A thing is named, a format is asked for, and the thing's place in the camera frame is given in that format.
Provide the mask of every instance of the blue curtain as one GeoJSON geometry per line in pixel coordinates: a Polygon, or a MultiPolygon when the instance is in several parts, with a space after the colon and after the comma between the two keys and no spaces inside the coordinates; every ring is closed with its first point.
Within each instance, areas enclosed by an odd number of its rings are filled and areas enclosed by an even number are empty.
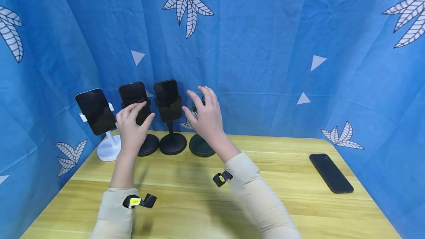
{"type": "Polygon", "coordinates": [[[187,89],[217,91],[227,133],[332,142],[400,235],[423,238],[424,6],[0,0],[0,238],[19,238],[100,142],[75,94],[101,88],[119,108],[119,85],[167,79],[188,107],[187,89]]]}

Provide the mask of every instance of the phone screen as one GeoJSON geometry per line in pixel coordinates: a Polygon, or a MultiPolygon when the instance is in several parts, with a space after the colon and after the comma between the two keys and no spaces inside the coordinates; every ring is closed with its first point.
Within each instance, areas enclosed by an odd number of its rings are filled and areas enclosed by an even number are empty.
{"type": "Polygon", "coordinates": [[[156,99],[160,105],[159,113],[161,121],[171,122],[182,116],[179,90],[175,80],[157,82],[154,85],[156,99]]]}
{"type": "Polygon", "coordinates": [[[310,160],[332,192],[340,194],[354,191],[353,186],[328,155],[312,154],[310,160]]]}
{"type": "Polygon", "coordinates": [[[95,135],[101,135],[115,128],[114,114],[109,109],[101,89],[77,94],[75,100],[95,135]]]}
{"type": "MultiPolygon", "coordinates": [[[[148,100],[145,85],[142,82],[122,85],[118,88],[118,91],[120,92],[123,107],[127,107],[131,104],[140,104],[148,100]]],[[[149,114],[151,114],[151,108],[146,104],[137,115],[135,119],[136,124],[142,125],[149,114]]]]}

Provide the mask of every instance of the white phone stand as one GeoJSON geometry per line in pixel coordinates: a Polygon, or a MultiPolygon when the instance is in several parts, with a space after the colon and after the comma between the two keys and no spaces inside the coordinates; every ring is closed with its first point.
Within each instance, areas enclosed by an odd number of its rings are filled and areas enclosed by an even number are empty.
{"type": "MultiPolygon", "coordinates": [[[[111,109],[111,111],[114,111],[114,107],[112,106],[112,104],[108,104],[109,109],[111,109]]],[[[83,122],[87,122],[87,118],[85,115],[83,115],[82,113],[80,113],[79,115],[83,122]]],[[[104,139],[97,146],[97,157],[99,157],[99,159],[104,162],[115,161],[121,150],[121,137],[120,135],[112,135],[111,131],[106,132],[106,136],[107,140],[104,139]]]]}

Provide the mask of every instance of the hand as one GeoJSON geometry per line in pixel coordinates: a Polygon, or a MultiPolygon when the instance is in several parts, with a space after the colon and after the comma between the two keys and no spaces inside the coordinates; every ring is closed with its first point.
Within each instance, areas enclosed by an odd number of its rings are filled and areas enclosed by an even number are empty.
{"type": "Polygon", "coordinates": [[[201,99],[196,93],[187,91],[187,94],[195,103],[196,110],[198,110],[198,119],[193,116],[192,112],[187,107],[182,107],[182,109],[196,132],[207,141],[208,144],[211,144],[214,141],[220,140],[223,136],[226,136],[223,130],[220,104],[212,89],[206,86],[198,87],[198,89],[204,94],[205,105],[202,104],[201,99]]]}
{"type": "Polygon", "coordinates": [[[117,113],[116,125],[120,130],[121,135],[121,156],[137,156],[140,147],[143,142],[145,142],[149,126],[155,117],[155,114],[151,113],[142,125],[136,124],[135,118],[145,105],[146,102],[142,102],[141,104],[131,104],[117,113]]]}

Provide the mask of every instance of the yellow label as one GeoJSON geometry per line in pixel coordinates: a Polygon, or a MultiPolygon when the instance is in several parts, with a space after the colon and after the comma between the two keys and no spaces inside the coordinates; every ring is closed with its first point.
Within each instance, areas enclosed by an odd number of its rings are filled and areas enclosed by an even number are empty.
{"type": "Polygon", "coordinates": [[[140,202],[142,202],[141,198],[138,197],[133,197],[130,199],[130,206],[138,206],[140,204],[140,202]]]}

